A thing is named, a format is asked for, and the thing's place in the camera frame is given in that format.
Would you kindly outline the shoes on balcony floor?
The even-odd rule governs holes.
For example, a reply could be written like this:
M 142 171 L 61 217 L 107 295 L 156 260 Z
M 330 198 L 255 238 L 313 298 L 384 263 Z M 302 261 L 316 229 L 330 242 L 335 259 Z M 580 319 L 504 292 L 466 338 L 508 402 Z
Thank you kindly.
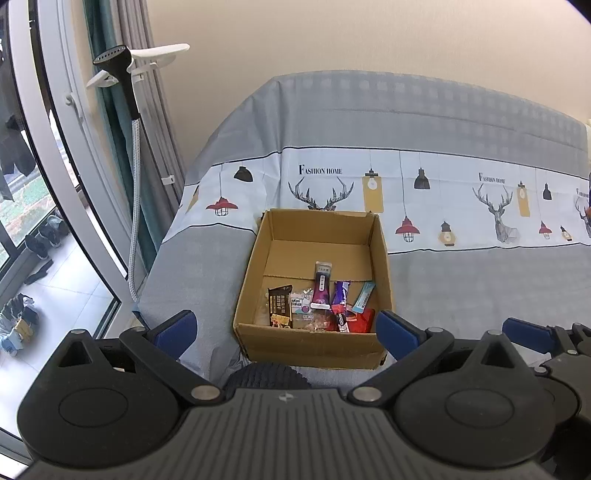
M 40 261 L 40 265 L 23 279 L 23 287 L 29 287 L 47 276 L 54 265 L 51 250 L 60 247 L 69 233 L 62 214 L 55 210 L 35 233 L 25 236 L 26 250 Z M 33 297 L 22 290 L 16 292 L 1 304 L 1 350 L 16 357 L 35 337 L 39 322 Z

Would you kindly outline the purple Alpenliebe candy stick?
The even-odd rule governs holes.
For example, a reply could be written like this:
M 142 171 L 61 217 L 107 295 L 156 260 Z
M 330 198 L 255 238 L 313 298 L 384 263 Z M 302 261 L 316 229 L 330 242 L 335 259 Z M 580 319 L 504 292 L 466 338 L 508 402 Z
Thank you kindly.
M 349 333 L 348 324 L 348 295 L 349 281 L 335 282 L 334 296 L 332 297 L 332 315 L 335 317 L 335 323 L 341 333 Z

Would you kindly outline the black ribbed wheel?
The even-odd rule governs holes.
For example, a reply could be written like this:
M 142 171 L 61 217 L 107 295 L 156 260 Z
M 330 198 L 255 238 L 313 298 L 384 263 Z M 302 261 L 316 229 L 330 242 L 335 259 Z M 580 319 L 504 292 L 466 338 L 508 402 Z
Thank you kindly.
M 238 389 L 307 390 L 311 389 L 311 384 L 293 367 L 256 362 L 232 373 L 223 389 L 225 396 L 230 398 Z

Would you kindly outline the light blue candy stick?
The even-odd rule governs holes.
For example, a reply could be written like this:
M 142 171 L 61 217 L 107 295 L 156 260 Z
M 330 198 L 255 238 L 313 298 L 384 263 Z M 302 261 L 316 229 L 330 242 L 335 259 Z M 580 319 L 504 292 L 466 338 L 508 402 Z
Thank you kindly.
M 352 306 L 352 311 L 356 314 L 362 314 L 369 304 L 370 297 L 373 294 L 376 284 L 374 281 L 367 281 L 363 283 L 363 287 L 360 290 L 359 295 L 356 297 L 356 301 Z

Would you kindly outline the white plastic hanger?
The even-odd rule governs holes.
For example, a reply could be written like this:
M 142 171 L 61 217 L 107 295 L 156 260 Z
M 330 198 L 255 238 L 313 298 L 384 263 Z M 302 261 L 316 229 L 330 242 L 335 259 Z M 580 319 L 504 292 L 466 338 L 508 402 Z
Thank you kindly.
M 163 45 L 158 47 L 130 49 L 132 64 L 128 71 L 131 79 L 145 72 L 158 70 L 171 64 L 179 54 L 190 49 L 187 43 Z M 99 71 L 87 82 L 86 88 L 108 88 L 119 83 L 113 76 L 97 67 Z

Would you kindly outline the black gold snack bar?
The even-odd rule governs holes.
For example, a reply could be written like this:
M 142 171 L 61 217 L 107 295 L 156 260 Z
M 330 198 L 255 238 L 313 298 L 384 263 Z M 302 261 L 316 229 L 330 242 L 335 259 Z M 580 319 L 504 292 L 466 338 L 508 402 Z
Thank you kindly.
M 284 285 L 267 290 L 267 305 L 269 305 L 270 326 L 276 328 L 290 328 L 291 309 L 290 294 L 293 292 L 291 285 Z

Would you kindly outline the red snack packet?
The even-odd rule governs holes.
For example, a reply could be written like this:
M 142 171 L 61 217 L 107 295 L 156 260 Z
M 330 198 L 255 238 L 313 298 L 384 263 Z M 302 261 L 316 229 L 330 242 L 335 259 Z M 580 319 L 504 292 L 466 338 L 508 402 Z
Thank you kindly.
M 362 313 L 349 311 L 346 315 L 349 333 L 370 333 L 372 332 L 375 311 L 367 307 Z

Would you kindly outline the purple white snack bar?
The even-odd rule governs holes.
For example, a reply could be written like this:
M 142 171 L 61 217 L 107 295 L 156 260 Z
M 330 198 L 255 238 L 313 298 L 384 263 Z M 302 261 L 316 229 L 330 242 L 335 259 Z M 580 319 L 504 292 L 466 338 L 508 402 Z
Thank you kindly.
M 331 287 L 332 264 L 329 262 L 315 263 L 315 286 L 314 295 L 312 295 L 311 309 L 330 310 L 331 309 Z

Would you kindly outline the clear pink candy bag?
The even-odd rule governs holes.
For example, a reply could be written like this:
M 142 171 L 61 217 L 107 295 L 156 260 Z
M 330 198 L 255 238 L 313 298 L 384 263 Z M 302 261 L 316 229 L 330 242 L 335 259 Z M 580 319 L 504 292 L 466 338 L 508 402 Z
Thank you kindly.
M 290 313 L 293 316 L 311 314 L 311 300 L 314 290 L 311 288 L 290 293 Z

